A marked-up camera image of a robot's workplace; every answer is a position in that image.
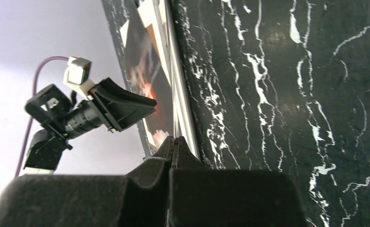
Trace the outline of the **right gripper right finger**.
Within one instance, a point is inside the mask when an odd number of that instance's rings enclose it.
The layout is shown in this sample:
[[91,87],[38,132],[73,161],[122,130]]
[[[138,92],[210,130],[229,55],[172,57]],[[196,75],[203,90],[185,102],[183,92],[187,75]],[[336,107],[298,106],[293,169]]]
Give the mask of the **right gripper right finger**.
[[172,227],[305,227],[304,205],[286,174],[212,170],[175,139],[169,171]]

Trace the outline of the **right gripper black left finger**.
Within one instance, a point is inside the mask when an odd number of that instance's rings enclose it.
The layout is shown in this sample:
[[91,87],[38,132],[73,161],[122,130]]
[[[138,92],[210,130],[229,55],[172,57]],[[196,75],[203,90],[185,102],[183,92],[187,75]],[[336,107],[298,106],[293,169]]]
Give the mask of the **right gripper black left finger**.
[[0,227],[164,227],[175,140],[126,175],[23,175],[0,196]]

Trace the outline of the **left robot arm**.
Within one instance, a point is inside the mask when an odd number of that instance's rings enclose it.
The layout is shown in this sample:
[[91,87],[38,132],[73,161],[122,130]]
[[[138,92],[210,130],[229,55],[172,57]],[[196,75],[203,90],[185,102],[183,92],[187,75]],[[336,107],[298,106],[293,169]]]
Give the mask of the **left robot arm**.
[[155,112],[156,100],[127,91],[110,78],[95,84],[90,100],[77,107],[55,85],[37,92],[25,105],[25,111],[42,126],[29,146],[23,168],[55,171],[69,140],[104,125],[121,132]]

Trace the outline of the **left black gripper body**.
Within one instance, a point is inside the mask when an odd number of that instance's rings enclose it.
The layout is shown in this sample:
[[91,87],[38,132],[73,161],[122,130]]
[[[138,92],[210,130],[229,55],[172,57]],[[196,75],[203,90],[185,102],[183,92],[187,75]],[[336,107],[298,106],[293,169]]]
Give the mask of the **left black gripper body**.
[[64,149],[68,140],[104,125],[109,131],[124,131],[155,112],[156,100],[127,91],[106,78],[91,90],[93,100],[82,100],[73,108],[69,98],[50,84],[25,105],[26,112]]

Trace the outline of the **white picture frame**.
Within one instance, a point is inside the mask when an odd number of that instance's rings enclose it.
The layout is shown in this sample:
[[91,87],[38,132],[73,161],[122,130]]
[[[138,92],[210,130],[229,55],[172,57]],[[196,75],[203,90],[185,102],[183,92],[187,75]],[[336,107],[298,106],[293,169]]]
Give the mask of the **white picture frame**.
[[160,55],[160,60],[167,69],[167,76],[172,89],[174,136],[185,137],[191,153],[200,160],[201,155],[197,145],[187,88],[185,86],[185,73],[179,55],[171,4],[169,0],[154,0],[153,6],[160,32],[159,41],[161,41],[163,51]]

